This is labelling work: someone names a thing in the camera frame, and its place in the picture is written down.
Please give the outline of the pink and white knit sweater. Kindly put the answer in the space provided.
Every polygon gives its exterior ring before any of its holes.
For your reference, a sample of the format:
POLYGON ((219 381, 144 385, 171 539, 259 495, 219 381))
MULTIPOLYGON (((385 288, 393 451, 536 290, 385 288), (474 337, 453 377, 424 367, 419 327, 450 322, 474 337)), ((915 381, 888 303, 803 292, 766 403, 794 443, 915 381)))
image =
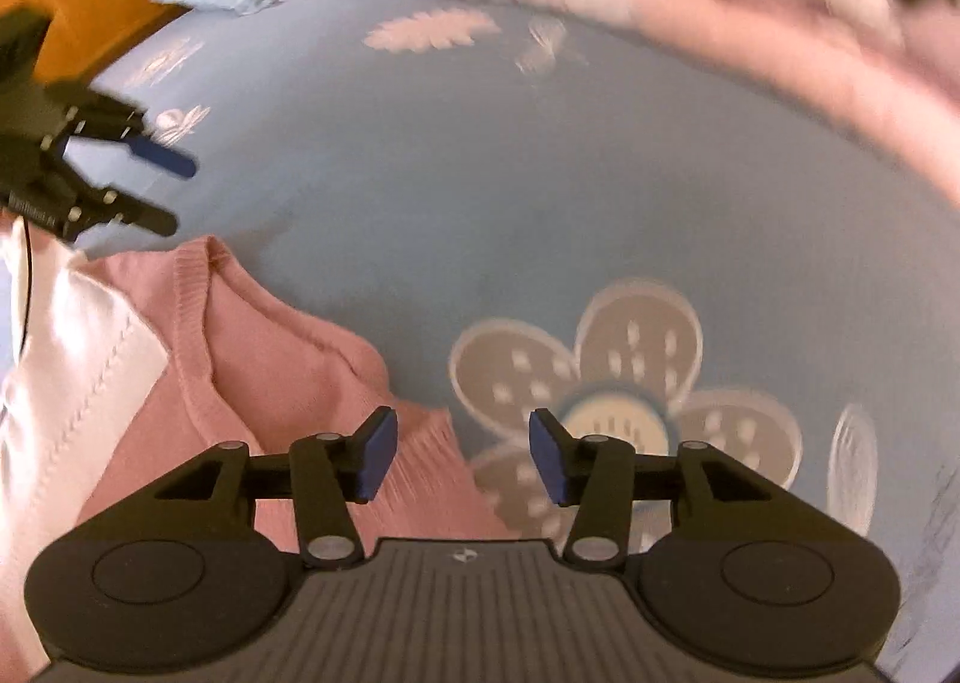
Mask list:
POLYGON ((218 442, 278 454, 394 397, 366 340, 278 301, 213 236, 93 260, 5 218, 2 259, 2 675, 25 681, 47 658, 23 585, 51 541, 218 442))

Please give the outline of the blue floral bed sheet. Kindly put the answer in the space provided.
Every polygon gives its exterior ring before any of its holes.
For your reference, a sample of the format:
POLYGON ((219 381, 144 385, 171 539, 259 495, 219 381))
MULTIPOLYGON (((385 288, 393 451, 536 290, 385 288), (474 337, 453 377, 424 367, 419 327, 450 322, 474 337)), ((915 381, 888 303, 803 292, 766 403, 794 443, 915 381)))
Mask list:
POLYGON ((919 174, 635 34, 460 0, 194 11, 98 85, 199 171, 78 142, 83 173, 369 340, 518 534, 569 525, 532 408, 706 439, 893 559, 893 678, 957 667, 958 212, 919 174))

